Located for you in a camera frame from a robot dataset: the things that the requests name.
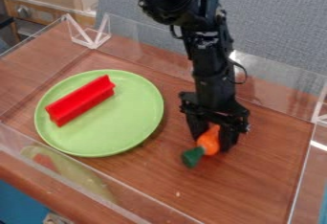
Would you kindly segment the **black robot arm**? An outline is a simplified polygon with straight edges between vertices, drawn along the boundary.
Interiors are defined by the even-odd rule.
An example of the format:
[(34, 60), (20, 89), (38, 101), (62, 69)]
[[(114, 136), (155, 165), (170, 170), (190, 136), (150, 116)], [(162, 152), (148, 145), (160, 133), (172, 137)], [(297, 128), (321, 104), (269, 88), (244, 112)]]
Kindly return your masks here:
[(179, 94), (180, 111), (195, 138), (212, 123), (220, 127), (216, 139), (227, 151), (250, 131), (250, 110), (235, 99), (238, 63), (230, 59), (234, 39), (220, 1), (139, 0), (139, 6), (156, 22), (180, 29), (171, 35), (184, 42), (195, 82), (195, 90)]

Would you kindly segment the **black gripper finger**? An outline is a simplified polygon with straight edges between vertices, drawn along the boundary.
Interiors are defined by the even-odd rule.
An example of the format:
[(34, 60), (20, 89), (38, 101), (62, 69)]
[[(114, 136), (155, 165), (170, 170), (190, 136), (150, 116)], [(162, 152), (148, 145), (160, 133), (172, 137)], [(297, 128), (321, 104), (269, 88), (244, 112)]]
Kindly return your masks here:
[(232, 124), (222, 124), (219, 132), (220, 151), (227, 152), (236, 145), (239, 131)]
[(208, 130), (208, 122), (202, 114), (188, 114), (187, 123), (195, 140)]

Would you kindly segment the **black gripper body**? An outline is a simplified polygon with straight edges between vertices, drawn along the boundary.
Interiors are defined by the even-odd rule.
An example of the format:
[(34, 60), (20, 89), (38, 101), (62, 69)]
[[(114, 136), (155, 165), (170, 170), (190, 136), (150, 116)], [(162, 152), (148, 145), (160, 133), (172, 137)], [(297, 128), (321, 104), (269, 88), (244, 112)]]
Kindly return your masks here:
[(182, 92), (180, 111), (202, 114), (208, 123), (232, 124), (239, 133), (250, 131), (250, 110), (235, 100), (234, 75), (194, 75), (195, 91)]

